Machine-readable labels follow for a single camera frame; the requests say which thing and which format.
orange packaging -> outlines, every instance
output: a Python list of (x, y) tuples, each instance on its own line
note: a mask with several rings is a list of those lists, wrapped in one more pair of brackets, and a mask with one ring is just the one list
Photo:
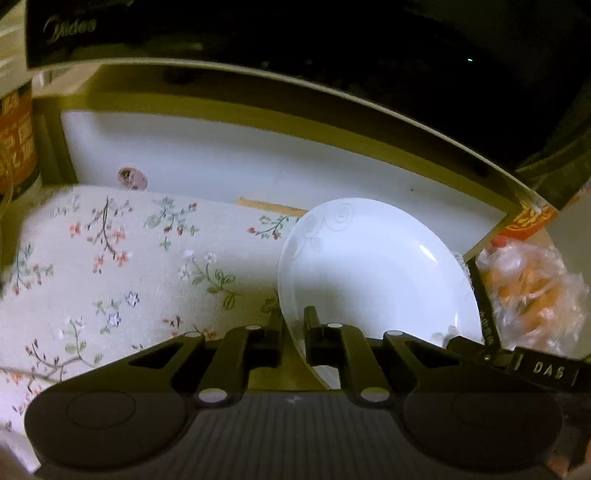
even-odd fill
[[(4, 142), (12, 160), (14, 199), (29, 188), (39, 175), (32, 113), (31, 82), (0, 99), (0, 140)], [(0, 196), (8, 185), (8, 172), (0, 164)]]
[[(570, 199), (566, 207), (577, 203), (581, 197), (591, 193), (591, 179)], [(541, 230), (554, 220), (560, 213), (550, 205), (545, 205), (541, 211), (535, 211), (528, 204), (521, 202), (521, 213), (499, 233), (499, 236), (508, 236), (517, 240), (526, 240), (534, 233)]]

midea logo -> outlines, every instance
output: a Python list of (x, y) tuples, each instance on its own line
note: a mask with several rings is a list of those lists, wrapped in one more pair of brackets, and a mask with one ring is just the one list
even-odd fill
[(69, 23), (68, 20), (62, 22), (59, 15), (52, 15), (45, 22), (43, 33), (46, 31), (51, 32), (51, 29), (53, 29), (53, 34), (51, 35), (51, 38), (47, 40), (47, 43), (54, 43), (60, 38), (67, 37), (68, 35), (94, 32), (96, 29), (96, 18), (92, 18), (91, 20), (80, 20), (79, 18), (76, 18), (72, 23)]

pink flower print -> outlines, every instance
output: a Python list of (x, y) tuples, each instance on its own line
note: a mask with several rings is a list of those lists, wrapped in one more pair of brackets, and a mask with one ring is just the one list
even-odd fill
[(105, 258), (103, 255), (99, 257), (95, 257), (95, 266), (92, 269), (92, 273), (103, 273), (103, 264), (105, 263)]
[(73, 223), (70, 225), (70, 238), (80, 235), (80, 222)]
[(129, 255), (127, 252), (121, 252), (121, 255), (115, 256), (115, 260), (117, 260), (117, 265), (119, 267), (123, 267), (125, 262), (129, 260)]
[(115, 240), (116, 244), (119, 243), (119, 240), (125, 240), (125, 231), (123, 230), (123, 227), (121, 226), (118, 230), (111, 232), (111, 238)]
[(9, 378), (10, 380), (12, 380), (12, 382), (13, 382), (13, 383), (14, 383), (16, 386), (18, 386), (19, 382), (20, 382), (20, 381), (21, 381), (23, 378), (25, 378), (25, 376), (24, 376), (23, 374), (19, 374), (19, 373), (10, 372), (10, 373), (8, 374), (8, 378)]

ribbed gray surface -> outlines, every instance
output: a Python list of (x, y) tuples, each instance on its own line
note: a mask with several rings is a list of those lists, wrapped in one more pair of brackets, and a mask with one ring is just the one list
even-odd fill
[(175, 446), (141, 465), (73, 472), (48, 464), (37, 475), (52, 480), (556, 478), (542, 467), (487, 476), (442, 465), (412, 447), (389, 413), (357, 407), (342, 393), (247, 393), (236, 406), (200, 413)]

green leaf print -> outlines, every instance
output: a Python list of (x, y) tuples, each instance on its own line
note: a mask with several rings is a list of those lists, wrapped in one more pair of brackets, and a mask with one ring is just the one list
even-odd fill
[(192, 285), (199, 285), (207, 281), (209, 283), (206, 289), (207, 293), (210, 295), (223, 293), (222, 305), (225, 310), (231, 310), (236, 305), (236, 297), (241, 296), (241, 294), (228, 289), (226, 286), (236, 280), (236, 275), (225, 275), (221, 268), (215, 269), (213, 274), (210, 273), (209, 265), (215, 263), (217, 260), (213, 252), (208, 252), (204, 256), (204, 260), (206, 261), (205, 269), (197, 263), (195, 257), (191, 257), (191, 264), (185, 264), (179, 269), (180, 278), (187, 281), (190, 280)]
[(160, 225), (161, 222), (161, 218), (156, 216), (156, 215), (150, 215), (146, 221), (144, 222), (144, 227), (148, 227), (148, 228), (156, 228), (158, 225)]

